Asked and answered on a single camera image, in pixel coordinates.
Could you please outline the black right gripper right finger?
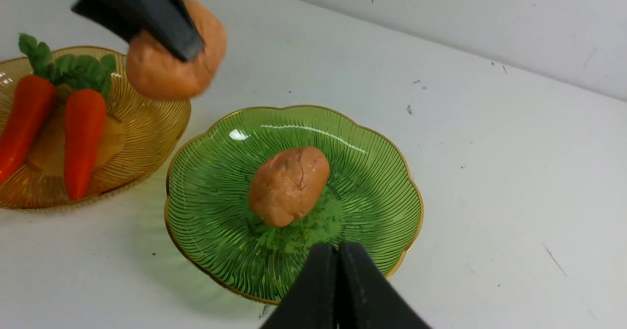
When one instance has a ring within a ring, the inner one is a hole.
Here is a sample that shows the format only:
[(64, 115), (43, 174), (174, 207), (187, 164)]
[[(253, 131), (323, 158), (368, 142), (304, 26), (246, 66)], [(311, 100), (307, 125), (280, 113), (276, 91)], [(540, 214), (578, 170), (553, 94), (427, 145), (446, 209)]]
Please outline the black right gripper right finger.
[(379, 271), (365, 247), (338, 249), (339, 329), (429, 329)]

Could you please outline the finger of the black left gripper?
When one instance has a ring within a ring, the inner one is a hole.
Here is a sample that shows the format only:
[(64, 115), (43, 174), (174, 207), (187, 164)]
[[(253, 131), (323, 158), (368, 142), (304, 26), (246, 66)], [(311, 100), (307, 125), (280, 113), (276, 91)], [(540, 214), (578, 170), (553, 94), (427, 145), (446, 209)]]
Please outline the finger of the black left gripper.
[(139, 25), (121, 14), (119, 10), (100, 0), (78, 0), (71, 7), (71, 11), (102, 26), (126, 43), (129, 43), (141, 30)]
[(183, 0), (118, 0), (117, 5), (127, 22), (121, 38), (128, 43), (145, 30), (183, 62), (192, 61), (204, 48)]

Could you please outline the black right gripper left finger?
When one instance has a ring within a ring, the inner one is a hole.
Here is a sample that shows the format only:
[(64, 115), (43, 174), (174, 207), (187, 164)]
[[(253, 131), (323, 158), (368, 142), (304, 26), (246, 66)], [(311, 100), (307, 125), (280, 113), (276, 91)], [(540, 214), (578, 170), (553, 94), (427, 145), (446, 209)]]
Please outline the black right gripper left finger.
[(311, 247), (291, 289), (262, 325), (263, 329), (335, 329), (338, 255), (331, 244)]

